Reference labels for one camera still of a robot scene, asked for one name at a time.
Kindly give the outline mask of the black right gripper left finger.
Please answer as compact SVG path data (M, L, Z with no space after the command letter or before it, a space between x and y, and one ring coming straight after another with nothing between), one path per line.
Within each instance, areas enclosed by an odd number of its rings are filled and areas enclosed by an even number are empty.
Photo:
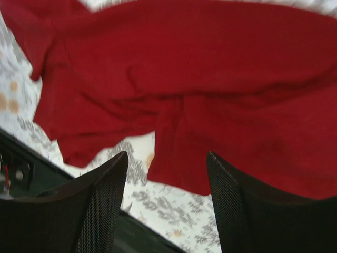
M1 252L112 252L128 156L36 197L1 200Z

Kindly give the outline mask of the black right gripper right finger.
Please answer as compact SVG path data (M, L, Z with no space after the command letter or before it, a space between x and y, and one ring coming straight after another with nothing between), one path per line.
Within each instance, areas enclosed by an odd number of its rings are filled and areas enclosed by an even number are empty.
M206 163L222 252L336 252L336 197L284 192L214 152Z

